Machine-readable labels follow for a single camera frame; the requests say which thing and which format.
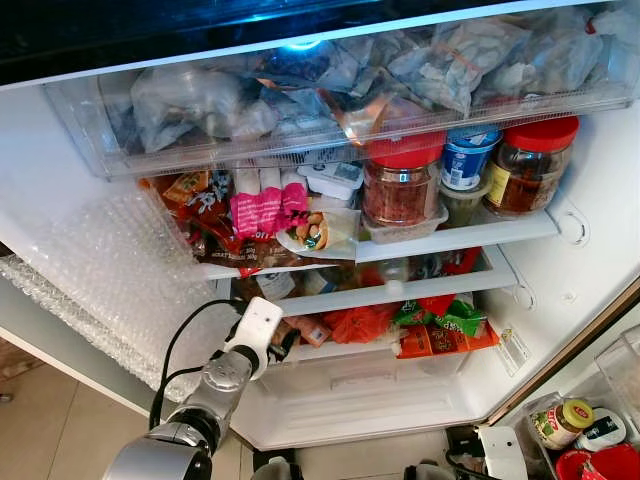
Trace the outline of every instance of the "green package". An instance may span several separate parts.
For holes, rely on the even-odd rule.
[[[415,300],[407,300],[393,316],[395,325],[426,325],[435,315],[423,309]]]
[[[480,337],[485,332],[487,314],[473,306],[473,297],[457,295],[442,317],[436,316],[434,321],[438,326],[456,332],[462,332],[469,337]]]

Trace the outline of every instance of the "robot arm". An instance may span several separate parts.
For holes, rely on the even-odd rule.
[[[282,310],[254,298],[225,352],[203,369],[200,383],[169,416],[126,445],[103,480],[209,480],[211,456],[224,438],[240,396],[264,373],[267,347]]]

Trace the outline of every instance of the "light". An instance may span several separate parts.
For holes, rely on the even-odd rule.
[[[288,48],[289,50],[296,50],[298,52],[304,50],[311,50],[314,47],[317,47],[322,40],[314,40],[313,42],[304,42],[304,43],[296,43],[293,45],[287,45],[284,48]]]

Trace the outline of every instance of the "yellow jar lid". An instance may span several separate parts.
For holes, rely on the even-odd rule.
[[[576,428],[590,427],[594,420],[593,410],[582,400],[567,400],[564,402],[562,415],[567,422]]]

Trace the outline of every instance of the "bubble wrap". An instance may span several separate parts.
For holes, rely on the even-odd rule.
[[[169,340],[184,319],[216,298],[159,199],[129,191],[82,206],[42,228],[30,265],[0,270],[125,369],[157,389]],[[175,345],[170,372],[201,365],[222,347],[238,315],[226,305],[198,315]],[[197,375],[179,377],[167,397],[182,399]]]

